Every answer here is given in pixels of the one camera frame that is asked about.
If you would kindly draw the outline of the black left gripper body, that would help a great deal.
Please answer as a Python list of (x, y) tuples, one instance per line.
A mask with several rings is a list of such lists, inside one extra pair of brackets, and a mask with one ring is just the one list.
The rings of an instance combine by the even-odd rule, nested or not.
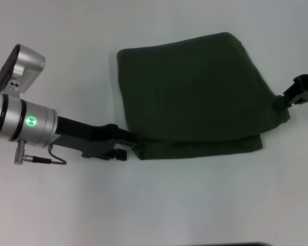
[(108, 152), (114, 149), (117, 143), (117, 129), (115, 124), (91, 126), (59, 116), (55, 131), (58, 138), (52, 143), (78, 150), (84, 158), (111, 160)]

